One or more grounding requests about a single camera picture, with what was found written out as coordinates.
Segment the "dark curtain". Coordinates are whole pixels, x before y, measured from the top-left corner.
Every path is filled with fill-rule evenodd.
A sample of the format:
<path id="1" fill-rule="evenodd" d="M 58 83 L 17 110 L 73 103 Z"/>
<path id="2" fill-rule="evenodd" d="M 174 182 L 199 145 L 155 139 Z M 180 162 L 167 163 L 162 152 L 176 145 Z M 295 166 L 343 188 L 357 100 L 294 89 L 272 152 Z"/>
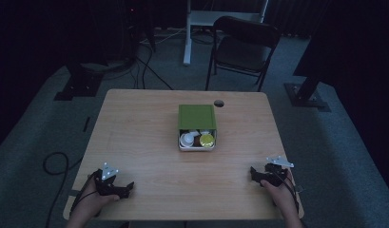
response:
<path id="1" fill-rule="evenodd" d="M 310 40 L 297 75 L 340 92 L 389 95 L 389 0 L 271 0 L 266 21 Z"/>

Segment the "dark equipment rack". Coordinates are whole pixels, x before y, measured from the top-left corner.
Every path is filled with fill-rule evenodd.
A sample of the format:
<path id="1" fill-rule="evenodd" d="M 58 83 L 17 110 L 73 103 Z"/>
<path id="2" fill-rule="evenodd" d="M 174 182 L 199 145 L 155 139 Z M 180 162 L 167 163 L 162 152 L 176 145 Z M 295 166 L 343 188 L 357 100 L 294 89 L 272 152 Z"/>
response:
<path id="1" fill-rule="evenodd" d="M 153 25 L 153 0 L 121 0 L 122 56 L 133 60 L 140 40 L 145 37 L 151 50 L 156 51 Z"/>

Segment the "black stand with base plate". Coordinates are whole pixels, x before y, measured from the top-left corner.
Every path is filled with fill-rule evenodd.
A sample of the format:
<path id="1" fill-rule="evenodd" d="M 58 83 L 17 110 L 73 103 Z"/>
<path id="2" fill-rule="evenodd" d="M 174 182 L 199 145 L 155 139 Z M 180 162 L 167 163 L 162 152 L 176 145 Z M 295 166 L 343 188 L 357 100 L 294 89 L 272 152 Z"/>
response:
<path id="1" fill-rule="evenodd" d="M 89 72 L 79 63 L 66 64 L 70 77 L 55 101 L 71 101 L 74 97 L 95 97 L 104 77 L 103 73 Z"/>
<path id="2" fill-rule="evenodd" d="M 307 77 L 302 84 L 286 83 L 284 85 L 288 98 L 293 106 L 313 107 L 319 112 L 330 112 L 331 109 L 317 91 L 319 78 Z"/>

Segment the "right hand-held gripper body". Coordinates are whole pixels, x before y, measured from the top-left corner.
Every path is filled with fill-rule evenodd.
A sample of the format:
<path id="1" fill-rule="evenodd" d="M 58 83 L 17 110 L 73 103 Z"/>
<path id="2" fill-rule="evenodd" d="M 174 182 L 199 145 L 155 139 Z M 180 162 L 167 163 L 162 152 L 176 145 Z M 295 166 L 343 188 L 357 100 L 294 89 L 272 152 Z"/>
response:
<path id="1" fill-rule="evenodd" d="M 267 157 L 267 164 L 264 166 L 262 179 L 270 184 L 279 187 L 287 177 L 289 168 L 294 167 L 294 163 L 288 161 L 282 156 Z"/>

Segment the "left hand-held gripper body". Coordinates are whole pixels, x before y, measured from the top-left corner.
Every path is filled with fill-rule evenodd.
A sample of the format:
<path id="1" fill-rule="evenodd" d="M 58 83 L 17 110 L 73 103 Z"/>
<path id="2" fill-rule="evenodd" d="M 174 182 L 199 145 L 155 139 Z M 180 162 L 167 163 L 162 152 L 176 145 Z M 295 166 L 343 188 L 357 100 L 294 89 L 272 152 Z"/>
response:
<path id="1" fill-rule="evenodd" d="M 120 199 L 123 197 L 122 188 L 115 186 L 113 183 L 119 170 L 110 166 L 107 162 L 93 173 L 96 184 L 96 190 L 101 196 L 117 195 Z"/>

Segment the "person's right hand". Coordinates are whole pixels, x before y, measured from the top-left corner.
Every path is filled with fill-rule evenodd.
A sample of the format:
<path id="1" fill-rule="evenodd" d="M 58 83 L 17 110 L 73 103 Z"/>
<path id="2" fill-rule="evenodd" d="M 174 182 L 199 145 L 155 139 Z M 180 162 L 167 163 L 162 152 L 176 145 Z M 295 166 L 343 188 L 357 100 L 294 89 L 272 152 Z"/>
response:
<path id="1" fill-rule="evenodd" d="M 262 180 L 263 187 L 271 195 L 273 201 L 279 209 L 282 207 L 295 207 L 297 212 L 297 206 L 293 197 L 293 183 L 291 172 L 287 172 L 285 183 L 282 183 L 279 187 L 270 184 L 266 180 Z"/>

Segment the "black folding chair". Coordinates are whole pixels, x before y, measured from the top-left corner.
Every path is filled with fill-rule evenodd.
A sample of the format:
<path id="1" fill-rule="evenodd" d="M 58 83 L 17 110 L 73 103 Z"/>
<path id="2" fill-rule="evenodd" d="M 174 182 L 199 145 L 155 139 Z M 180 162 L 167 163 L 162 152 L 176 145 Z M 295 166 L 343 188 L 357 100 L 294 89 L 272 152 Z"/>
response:
<path id="1" fill-rule="evenodd" d="M 257 78 L 261 90 L 272 55 L 281 39 L 279 30 L 271 25 L 233 16 L 218 18 L 213 26 L 205 89 L 217 69 L 238 72 Z"/>

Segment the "green box sleeve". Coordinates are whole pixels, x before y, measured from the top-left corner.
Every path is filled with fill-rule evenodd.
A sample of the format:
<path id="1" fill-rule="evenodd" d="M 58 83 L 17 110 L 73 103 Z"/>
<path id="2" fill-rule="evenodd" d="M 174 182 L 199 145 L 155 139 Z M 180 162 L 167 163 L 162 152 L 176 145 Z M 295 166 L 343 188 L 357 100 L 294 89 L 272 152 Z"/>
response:
<path id="1" fill-rule="evenodd" d="M 214 106 L 211 104 L 180 104 L 178 128 L 180 130 L 216 129 Z"/>

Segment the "white desk frame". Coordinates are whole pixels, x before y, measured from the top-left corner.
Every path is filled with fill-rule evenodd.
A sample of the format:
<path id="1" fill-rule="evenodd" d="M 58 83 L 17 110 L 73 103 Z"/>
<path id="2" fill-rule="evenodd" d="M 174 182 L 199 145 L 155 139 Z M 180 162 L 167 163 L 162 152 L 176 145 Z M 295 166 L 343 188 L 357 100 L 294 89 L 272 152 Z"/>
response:
<path id="1" fill-rule="evenodd" d="M 238 12 L 238 11 L 214 11 L 214 10 L 193 10 L 191 8 L 191 0 L 187 0 L 186 11 L 186 35 L 185 35 L 185 53 L 183 64 L 189 66 L 191 64 L 191 28 L 193 26 L 210 27 L 214 22 L 222 16 L 233 16 L 244 20 L 262 22 L 265 17 L 266 9 L 269 0 L 262 0 L 262 8 L 259 12 Z"/>

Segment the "person's left hand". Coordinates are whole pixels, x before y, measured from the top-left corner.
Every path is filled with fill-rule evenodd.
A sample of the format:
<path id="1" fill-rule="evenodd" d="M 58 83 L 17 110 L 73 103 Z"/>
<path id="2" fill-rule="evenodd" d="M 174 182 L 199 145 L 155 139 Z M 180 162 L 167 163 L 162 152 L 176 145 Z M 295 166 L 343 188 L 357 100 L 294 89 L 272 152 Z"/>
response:
<path id="1" fill-rule="evenodd" d="M 90 180 L 74 210 L 78 208 L 93 208 L 100 212 L 102 208 L 119 199 L 117 195 L 101 196 L 96 190 L 95 181 Z"/>

